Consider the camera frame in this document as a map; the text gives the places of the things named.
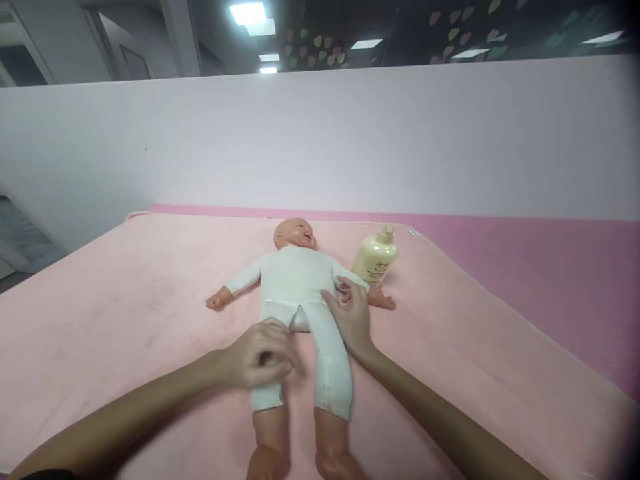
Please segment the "white wall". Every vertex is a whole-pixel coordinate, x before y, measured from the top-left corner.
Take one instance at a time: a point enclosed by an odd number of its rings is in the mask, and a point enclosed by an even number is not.
[[[56,83],[111,80],[78,3],[74,0],[16,0],[12,5]]]
[[[141,5],[118,4],[100,7],[99,11],[140,42],[144,48],[140,53],[145,56],[155,78],[178,76],[162,14],[156,15]]]
[[[0,90],[0,183],[76,249],[153,203],[640,220],[632,58]]]

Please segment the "pink blanket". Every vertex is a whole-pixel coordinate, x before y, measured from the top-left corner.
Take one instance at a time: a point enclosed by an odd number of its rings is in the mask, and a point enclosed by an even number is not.
[[[228,345],[257,318],[257,291],[224,312],[204,300],[270,251],[277,220],[140,215],[0,296],[0,471],[126,391]],[[372,223],[313,224],[345,266]],[[400,365],[554,479],[614,478],[637,405],[400,227],[373,337]],[[313,348],[296,334],[307,371]],[[353,451],[373,479],[460,478],[393,398],[353,364]],[[313,387],[292,378],[292,470],[313,465]],[[249,396],[226,391],[176,416],[123,479],[237,479],[253,450]]]

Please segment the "white bodysuit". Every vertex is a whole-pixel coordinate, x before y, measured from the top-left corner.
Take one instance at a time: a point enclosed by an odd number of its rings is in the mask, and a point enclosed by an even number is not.
[[[226,283],[236,296],[262,277],[260,321],[280,320],[296,331],[310,331],[315,347],[315,406],[349,419],[353,384],[345,344],[320,290],[334,297],[338,276],[346,277],[369,291],[358,276],[336,260],[316,250],[289,245],[260,257]],[[282,405],[280,382],[251,390],[254,411]]]

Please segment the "doll arm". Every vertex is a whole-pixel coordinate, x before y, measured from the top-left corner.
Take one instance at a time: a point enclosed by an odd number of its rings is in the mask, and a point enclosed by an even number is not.
[[[264,255],[258,258],[258,260],[250,264],[248,267],[243,268],[232,276],[232,278],[227,280],[218,292],[208,298],[207,308],[212,310],[221,309],[238,293],[256,284],[262,276],[261,268],[268,256],[269,255]]]
[[[386,297],[379,287],[370,286],[362,280],[362,278],[344,268],[333,258],[331,259],[331,277],[338,288],[341,288],[342,284],[340,277],[347,278],[358,285],[362,285],[367,291],[367,300],[371,306],[384,308],[386,310],[395,310],[395,300],[392,297]]]

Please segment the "ceiling light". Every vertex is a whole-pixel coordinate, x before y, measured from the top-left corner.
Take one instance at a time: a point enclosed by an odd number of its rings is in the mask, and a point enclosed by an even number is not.
[[[362,48],[374,48],[380,42],[382,42],[382,39],[377,39],[377,40],[358,40],[354,44],[354,46],[351,47],[351,50],[362,49]]]
[[[618,40],[618,38],[620,38],[620,35],[622,35],[623,33],[624,33],[624,30],[620,30],[619,32],[613,32],[608,35],[603,35],[602,37],[587,40],[583,43],[605,43],[608,41],[614,41],[614,40]]]
[[[260,55],[260,61],[279,61],[280,55],[277,53],[265,53],[264,55]]]
[[[275,22],[273,19],[267,19],[267,21],[262,23],[252,23],[251,25],[246,25],[246,27],[250,37],[275,35]]]
[[[475,57],[477,55],[480,55],[481,53],[484,53],[486,51],[489,51],[491,49],[473,49],[473,50],[467,50],[464,51],[462,53],[458,53],[457,55],[452,56],[451,58],[472,58]]]
[[[267,21],[265,6],[262,2],[240,3],[229,7],[233,19],[238,25],[253,25]]]

